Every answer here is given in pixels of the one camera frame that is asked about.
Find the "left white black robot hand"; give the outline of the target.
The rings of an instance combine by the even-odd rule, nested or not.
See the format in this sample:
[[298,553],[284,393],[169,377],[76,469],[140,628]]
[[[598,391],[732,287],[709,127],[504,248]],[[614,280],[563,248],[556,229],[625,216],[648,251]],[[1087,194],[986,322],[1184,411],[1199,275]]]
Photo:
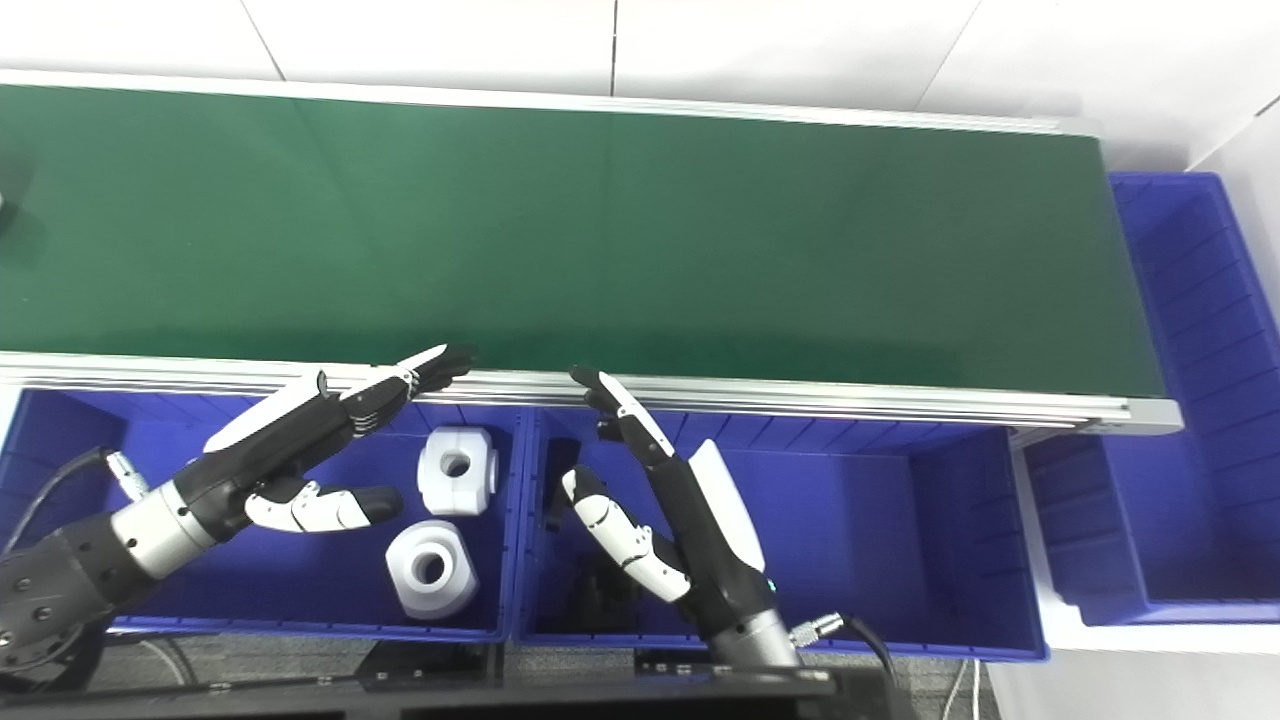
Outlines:
[[315,486],[306,471],[353,439],[388,427],[415,398],[467,374],[475,350],[438,345],[406,360],[366,366],[348,389],[333,392],[319,368],[252,406],[211,436],[201,455],[174,475],[183,509],[214,542],[253,523],[252,497],[282,509],[302,533],[360,529],[397,518],[404,506],[389,486]]

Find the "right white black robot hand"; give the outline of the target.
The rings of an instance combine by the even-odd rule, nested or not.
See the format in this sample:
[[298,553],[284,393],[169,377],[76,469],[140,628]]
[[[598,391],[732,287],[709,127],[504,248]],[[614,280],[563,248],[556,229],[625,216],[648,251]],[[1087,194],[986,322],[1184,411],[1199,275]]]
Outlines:
[[577,365],[571,378],[600,416],[598,434],[640,464],[673,538],[644,525],[579,464],[559,484],[571,509],[634,582],[680,609],[713,653],[791,653],[750,515],[716,443],[682,456],[654,416],[613,375]]

